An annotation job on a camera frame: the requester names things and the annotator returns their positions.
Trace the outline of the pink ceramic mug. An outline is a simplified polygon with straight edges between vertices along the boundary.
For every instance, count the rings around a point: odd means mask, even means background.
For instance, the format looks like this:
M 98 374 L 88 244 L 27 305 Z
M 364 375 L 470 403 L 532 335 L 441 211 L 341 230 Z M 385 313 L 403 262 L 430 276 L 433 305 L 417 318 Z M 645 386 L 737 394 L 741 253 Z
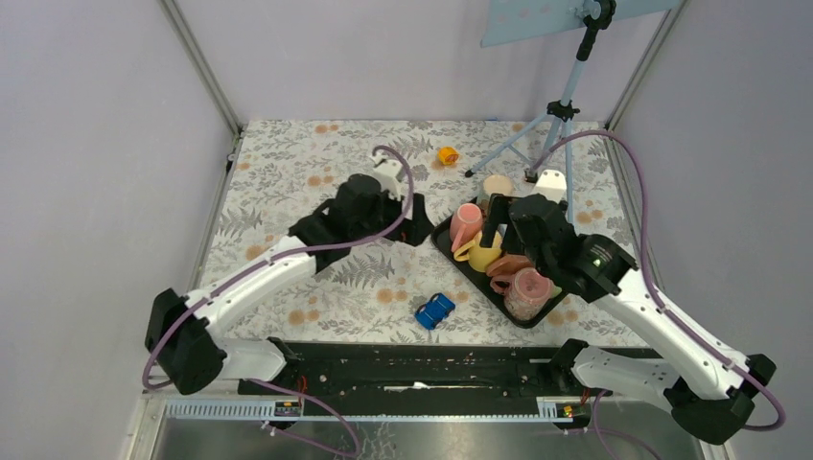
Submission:
M 458 207 L 450 224 L 451 251 L 455 252 L 463 244 L 471 241 L 481 230 L 482 225 L 483 214 L 479 206 L 474 203 L 464 203 Z

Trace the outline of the terracotta floral mug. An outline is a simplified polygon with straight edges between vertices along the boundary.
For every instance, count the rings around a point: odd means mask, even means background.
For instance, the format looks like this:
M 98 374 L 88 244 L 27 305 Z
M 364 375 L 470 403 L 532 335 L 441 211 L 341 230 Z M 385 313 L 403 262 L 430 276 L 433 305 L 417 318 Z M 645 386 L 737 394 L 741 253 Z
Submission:
M 506 254 L 489 264 L 485 274 L 490 278 L 502 275 L 514 275 L 524 268 L 533 266 L 534 263 L 523 255 Z

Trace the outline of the yellow ceramic mug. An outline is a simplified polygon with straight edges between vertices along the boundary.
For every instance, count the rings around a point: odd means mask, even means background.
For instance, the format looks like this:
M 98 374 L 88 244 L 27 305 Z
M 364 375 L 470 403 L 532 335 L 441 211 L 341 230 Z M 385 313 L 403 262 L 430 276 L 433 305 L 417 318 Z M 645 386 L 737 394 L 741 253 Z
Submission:
M 502 237 L 497 232 L 490 245 L 481 246 L 482 232 L 478 232 L 475 237 L 462 244 L 454 253 L 453 259 L 456 262 L 466 262 L 471 269 L 484 273 L 488 266 L 498 260 L 502 255 Z

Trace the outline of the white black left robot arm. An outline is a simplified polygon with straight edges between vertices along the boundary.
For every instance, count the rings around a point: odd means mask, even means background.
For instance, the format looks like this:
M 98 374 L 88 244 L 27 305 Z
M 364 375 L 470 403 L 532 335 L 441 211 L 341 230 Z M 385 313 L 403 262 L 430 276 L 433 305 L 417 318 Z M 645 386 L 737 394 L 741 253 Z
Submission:
M 335 197 L 244 267 L 186 294 L 168 288 L 154 298 L 144 387 L 162 388 L 151 381 L 151 369 L 159 367 L 182 395 L 216 380 L 260 380 L 273 393 L 289 392 L 298 371 L 271 340 L 230 339 L 227 331 L 271 294 L 311 279 L 355 246 L 378 239 L 418 246 L 432 229 L 423 195 L 393 198 L 374 177 L 351 175 Z

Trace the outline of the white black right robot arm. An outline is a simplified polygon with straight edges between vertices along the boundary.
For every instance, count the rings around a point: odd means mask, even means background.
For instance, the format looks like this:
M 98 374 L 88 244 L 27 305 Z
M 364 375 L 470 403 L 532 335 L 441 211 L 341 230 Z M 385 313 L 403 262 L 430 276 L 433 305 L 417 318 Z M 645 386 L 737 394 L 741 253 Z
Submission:
M 503 249 L 527 257 L 563 293 L 622 321 L 664 360 L 647 363 L 570 339 L 551 361 L 555 390 L 572 395 L 586 386 L 635 398 L 712 445 L 746 428 L 755 396 L 776 372 L 770 358 L 746 356 L 699 326 L 652 287 L 635 258 L 612 239 L 577 233 L 560 203 L 543 195 L 493 195 L 484 242 L 492 242 L 501 225 Z

